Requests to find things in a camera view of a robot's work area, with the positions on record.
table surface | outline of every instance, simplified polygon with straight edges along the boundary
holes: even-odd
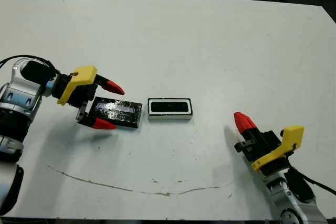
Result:
[[[7,216],[272,219],[258,174],[237,154],[233,113],[261,131],[305,126],[291,160],[335,187],[336,25],[322,7],[244,0],[0,0],[1,58],[30,54],[63,73],[95,65],[140,102],[138,129],[93,130],[44,98],[24,141]],[[14,62],[0,72],[10,79]],[[190,121],[147,118],[148,98],[191,98]],[[313,186],[321,212],[336,197]]]

black foil-wrapped object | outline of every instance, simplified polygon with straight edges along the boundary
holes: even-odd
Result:
[[[96,116],[115,125],[138,128],[142,104],[96,97],[89,116]]]

black cable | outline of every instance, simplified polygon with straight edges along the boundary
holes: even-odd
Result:
[[[317,185],[317,186],[321,187],[322,189],[327,190],[328,192],[330,192],[330,193],[336,195],[336,190],[334,190],[334,189],[332,189],[332,188],[330,188],[330,187],[328,187],[328,186],[326,186],[326,185],[324,185],[324,184],[321,184],[320,182],[317,182],[317,181],[315,181],[315,180],[313,180],[313,179],[307,177],[305,174],[302,174],[302,173],[300,173],[298,170],[296,170],[296,169],[290,164],[290,162],[289,162],[289,158],[288,158],[288,157],[289,157],[289,155],[286,155],[286,162],[287,162],[287,164],[288,164],[288,166],[289,166],[289,169],[292,169],[294,172],[296,172],[297,174],[299,174],[299,175],[300,175],[304,180],[306,180],[307,182],[309,182],[309,183],[311,183],[311,184],[313,184],[313,185]]]
[[[43,58],[37,57],[37,56],[32,56],[32,55],[15,55],[15,56],[11,56],[11,57],[8,57],[6,59],[3,59],[3,60],[0,61],[0,68],[2,68],[5,63],[7,63],[8,61],[10,61],[12,59],[15,59],[15,58],[31,58],[31,59],[39,60],[39,61],[43,62],[45,65],[47,65],[50,69],[52,69],[52,71],[55,74],[60,74],[60,72],[54,67],[54,65],[49,60],[46,60],[46,59],[43,59]]]

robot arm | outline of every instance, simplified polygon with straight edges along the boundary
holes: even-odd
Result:
[[[236,112],[235,123],[245,141],[235,144],[237,152],[243,152],[252,168],[264,175],[264,184],[277,207],[281,224],[327,223],[316,205],[315,195],[307,184],[307,178],[288,161],[288,156],[299,148],[303,127],[294,125],[281,132],[282,142],[273,131],[260,132],[246,115]],[[328,191],[334,190],[324,186]]]
[[[94,129],[115,129],[115,125],[85,112],[98,86],[117,94],[124,91],[114,82],[97,74],[94,66],[61,74],[51,62],[35,56],[14,56],[0,61],[0,68],[12,58],[12,79],[0,89],[0,215],[15,205],[23,179],[23,169],[15,164],[22,155],[27,135],[42,96],[53,96],[58,104],[78,108],[78,123]]]

red fingertip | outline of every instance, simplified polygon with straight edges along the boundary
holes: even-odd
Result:
[[[113,123],[110,123],[100,118],[96,118],[96,121],[93,126],[91,126],[91,128],[101,130],[114,130],[117,127]]]
[[[257,127],[248,116],[242,114],[241,112],[234,113],[234,116],[235,116],[235,123],[240,134],[247,129]]]
[[[125,94],[122,88],[115,84],[113,81],[108,81],[103,89],[116,94]]]

